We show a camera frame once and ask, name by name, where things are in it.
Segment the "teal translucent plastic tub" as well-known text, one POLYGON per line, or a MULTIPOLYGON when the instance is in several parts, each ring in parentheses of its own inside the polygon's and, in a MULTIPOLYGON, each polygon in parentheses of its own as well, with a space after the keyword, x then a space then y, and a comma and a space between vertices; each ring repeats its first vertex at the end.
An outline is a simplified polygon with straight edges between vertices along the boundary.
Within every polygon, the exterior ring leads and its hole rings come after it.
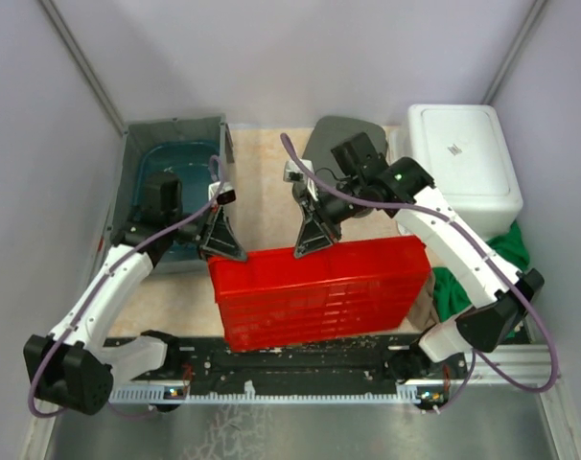
POLYGON ((155 146, 139 164, 135 176, 130 219, 144 223, 141 216, 145 200, 145 183, 154 173, 173 173, 182 184, 183 215, 192 214, 208 200, 208 186, 212 182, 208 169, 212 156, 220 156, 220 147, 214 141, 177 141, 155 146))

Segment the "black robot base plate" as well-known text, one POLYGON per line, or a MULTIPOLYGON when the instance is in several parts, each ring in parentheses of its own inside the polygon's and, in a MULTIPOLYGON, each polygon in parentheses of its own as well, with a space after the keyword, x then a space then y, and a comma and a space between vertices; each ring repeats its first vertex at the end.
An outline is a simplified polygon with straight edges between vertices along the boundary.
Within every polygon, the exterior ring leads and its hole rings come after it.
POLYGON ((441 407, 470 360, 416 355, 414 334, 378 334, 236 353, 220 337, 181 337, 174 361, 112 391, 111 403, 412 404, 441 407))

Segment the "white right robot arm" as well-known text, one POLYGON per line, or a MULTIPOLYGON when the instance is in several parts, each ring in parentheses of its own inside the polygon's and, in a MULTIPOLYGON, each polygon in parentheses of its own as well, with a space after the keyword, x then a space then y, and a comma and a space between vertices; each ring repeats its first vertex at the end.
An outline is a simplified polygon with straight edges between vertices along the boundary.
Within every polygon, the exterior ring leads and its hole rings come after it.
POLYGON ((359 212, 382 210, 430 249, 465 290, 469 307, 427 329, 407 353, 419 377, 434 379, 456 354, 493 352, 532 311, 531 301, 545 282, 541 273, 520 269, 494 251, 416 160, 389 163, 360 132, 333 148, 344 177, 332 186, 316 176, 311 161, 297 156, 287 134, 281 141, 290 157, 284 179, 302 186, 295 257, 338 243, 341 224, 359 212))

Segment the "large white plastic container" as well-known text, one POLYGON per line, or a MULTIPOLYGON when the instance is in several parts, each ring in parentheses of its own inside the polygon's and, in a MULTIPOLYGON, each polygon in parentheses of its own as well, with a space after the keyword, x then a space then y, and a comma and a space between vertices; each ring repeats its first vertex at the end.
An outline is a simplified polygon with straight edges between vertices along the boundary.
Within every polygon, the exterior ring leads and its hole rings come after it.
POLYGON ((523 197, 494 107, 415 104, 388 135, 391 162, 410 157, 484 240, 506 234, 523 197))

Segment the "grey-green plastic tub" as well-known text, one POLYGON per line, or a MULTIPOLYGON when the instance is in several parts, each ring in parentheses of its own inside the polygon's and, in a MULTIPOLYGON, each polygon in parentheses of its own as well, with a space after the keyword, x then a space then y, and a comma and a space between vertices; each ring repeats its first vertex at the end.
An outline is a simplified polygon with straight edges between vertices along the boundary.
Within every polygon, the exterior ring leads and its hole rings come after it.
POLYGON ((329 115, 316 123, 301 158, 311 161, 314 173, 323 182, 335 187, 345 174, 337 164, 332 149, 361 132, 367 134, 377 153, 387 156, 386 132, 381 126, 360 119, 329 115))

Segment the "red plastic crate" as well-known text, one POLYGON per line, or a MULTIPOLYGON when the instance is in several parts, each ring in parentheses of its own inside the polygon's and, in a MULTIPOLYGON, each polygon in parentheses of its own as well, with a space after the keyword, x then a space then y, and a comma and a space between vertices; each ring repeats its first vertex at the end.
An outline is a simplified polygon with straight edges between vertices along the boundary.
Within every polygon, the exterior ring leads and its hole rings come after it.
POLYGON ((297 259, 292 248, 208 263, 234 352, 394 330, 430 275, 416 237, 338 243, 297 259))

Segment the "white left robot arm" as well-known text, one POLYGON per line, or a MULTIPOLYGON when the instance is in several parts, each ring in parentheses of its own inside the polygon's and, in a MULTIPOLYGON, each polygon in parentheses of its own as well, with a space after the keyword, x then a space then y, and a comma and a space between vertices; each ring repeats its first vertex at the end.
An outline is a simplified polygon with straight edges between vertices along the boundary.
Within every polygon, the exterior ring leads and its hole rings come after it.
POLYGON ((24 346, 33 415, 45 415, 37 401, 94 415, 113 390, 137 377, 153 372, 172 380, 181 373, 179 340, 171 334, 148 330, 113 347, 105 341, 129 297, 174 244, 195 245, 203 260, 246 261, 224 212, 236 198, 234 188, 216 178, 208 196, 196 212, 186 213, 175 174, 156 172, 146 180, 141 203, 129 213, 76 305, 46 335, 34 334, 24 346))

